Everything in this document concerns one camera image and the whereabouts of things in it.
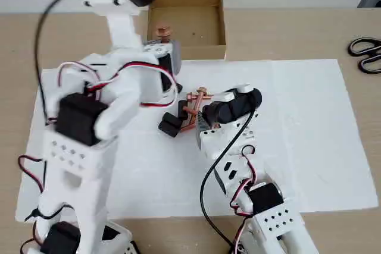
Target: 3d printed robot arm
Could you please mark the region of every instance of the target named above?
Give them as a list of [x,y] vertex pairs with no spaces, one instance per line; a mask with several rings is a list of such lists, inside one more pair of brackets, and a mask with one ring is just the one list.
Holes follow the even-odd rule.
[[[247,84],[228,92],[234,99],[205,106],[197,118],[199,147],[212,161],[262,101],[260,91]],[[220,128],[211,128],[216,123]],[[254,131],[248,126],[214,169],[230,207],[245,217],[234,242],[234,254],[318,253],[293,200],[282,193],[256,148]]]
[[[92,54],[58,68],[43,134],[45,187],[32,212],[38,245],[30,247],[29,254],[137,253],[131,233],[107,221],[117,135],[139,106],[176,101],[176,45],[144,47],[133,26],[139,7],[153,0],[82,1],[90,11],[107,17],[113,47],[106,55]],[[64,205],[75,211],[78,227],[60,222]]]

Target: table surface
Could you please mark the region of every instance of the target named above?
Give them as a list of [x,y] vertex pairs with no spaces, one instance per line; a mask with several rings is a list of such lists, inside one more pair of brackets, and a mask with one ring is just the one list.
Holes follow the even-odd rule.
[[[0,252],[18,253],[31,226],[14,220],[21,174],[17,156],[25,151],[36,96],[32,37],[36,15],[0,15]],[[381,189],[381,77],[357,70],[346,54],[358,36],[380,37],[378,9],[225,10],[228,60],[337,58],[351,98],[376,188]],[[147,14],[136,20],[145,31]],[[107,25],[93,14],[55,14],[44,29],[44,68],[77,60],[110,45]],[[381,210],[303,215],[320,253],[379,253]],[[233,237],[240,220],[218,217],[216,224]],[[203,218],[127,219],[142,253],[227,253],[224,242]]]

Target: open cardboard box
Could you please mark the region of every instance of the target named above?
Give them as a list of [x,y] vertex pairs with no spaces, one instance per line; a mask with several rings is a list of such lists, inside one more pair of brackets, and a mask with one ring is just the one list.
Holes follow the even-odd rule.
[[222,0],[155,0],[149,8],[148,40],[165,23],[181,44],[182,59],[224,59],[226,52]]

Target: black cable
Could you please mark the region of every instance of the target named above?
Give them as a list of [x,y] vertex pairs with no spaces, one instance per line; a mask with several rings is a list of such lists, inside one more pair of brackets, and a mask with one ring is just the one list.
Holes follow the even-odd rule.
[[23,244],[21,244],[21,246],[20,246],[20,254],[24,254],[24,247],[25,247],[25,245],[29,244],[30,242],[33,242],[33,241],[35,241],[35,239],[31,238],[31,239],[26,240]]
[[70,208],[70,209],[74,209],[71,205],[63,205],[62,207],[60,207],[56,212],[54,212],[52,215],[44,215],[38,208],[35,208],[34,210],[32,210],[32,212],[30,213],[30,215],[28,215],[25,219],[24,219],[24,222],[28,221],[29,219],[31,219],[32,217],[36,218],[36,217],[41,217],[45,220],[49,220],[49,219],[52,219],[52,218],[55,218],[64,208]]
[[235,143],[235,141],[237,141],[237,139],[239,138],[239,136],[242,134],[242,132],[245,130],[245,128],[247,127],[247,125],[249,125],[252,117],[254,116],[254,112],[251,112],[249,114],[249,117],[248,119],[246,120],[246,122],[242,125],[241,129],[237,132],[236,136],[234,136],[234,138],[232,139],[232,141],[230,141],[230,143],[226,146],[226,148],[224,149],[224,151],[222,151],[221,155],[218,156],[218,158],[214,161],[214,163],[212,164],[212,166],[210,167],[210,169],[208,170],[208,172],[206,173],[204,179],[202,180],[202,183],[201,183],[201,188],[200,188],[200,204],[201,204],[201,210],[202,210],[202,213],[204,214],[204,217],[205,219],[209,222],[210,226],[212,226],[212,228],[218,233],[219,236],[221,236],[221,238],[223,240],[226,241],[227,244],[229,244],[230,247],[234,246],[233,243],[229,240],[229,238],[227,238],[221,230],[218,229],[218,227],[212,222],[212,220],[210,219],[210,217],[208,216],[207,214],[207,211],[205,210],[205,206],[204,206],[204,189],[205,189],[205,184],[208,180],[208,177],[210,176],[210,174],[213,172],[213,170],[215,169],[215,167],[217,166],[217,164],[222,160],[222,158],[225,156],[225,154],[227,153],[227,151],[229,151],[229,149],[233,146],[233,144]]
[[53,9],[54,6],[56,6],[57,3],[59,3],[61,0],[53,0],[44,10],[44,12],[40,15],[40,18],[37,23],[37,28],[35,32],[35,42],[33,45],[33,54],[34,54],[34,61],[35,61],[35,72],[37,77],[38,86],[41,93],[41,100],[42,100],[42,109],[43,109],[43,116],[45,117],[45,124],[48,123],[48,112],[46,109],[46,97],[45,92],[42,86],[41,81],[41,74],[40,74],[40,64],[39,64],[39,47],[40,47],[40,37],[42,32],[42,27],[45,24],[45,20],[48,17],[49,13]]

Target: scissor handle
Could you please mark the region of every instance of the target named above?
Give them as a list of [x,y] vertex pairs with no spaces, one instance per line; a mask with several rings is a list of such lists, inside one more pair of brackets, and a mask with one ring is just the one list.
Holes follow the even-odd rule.
[[[371,43],[373,44],[373,47],[356,51],[354,49],[354,46],[358,43]],[[376,51],[378,50],[381,50],[381,40],[370,37],[362,37],[355,39],[348,46],[348,53],[353,57],[376,54]]]
[[371,62],[375,62],[378,60],[381,60],[381,54],[376,54],[373,57],[363,59],[358,63],[358,69],[366,74],[381,74],[381,68],[377,68],[373,70],[366,67]]

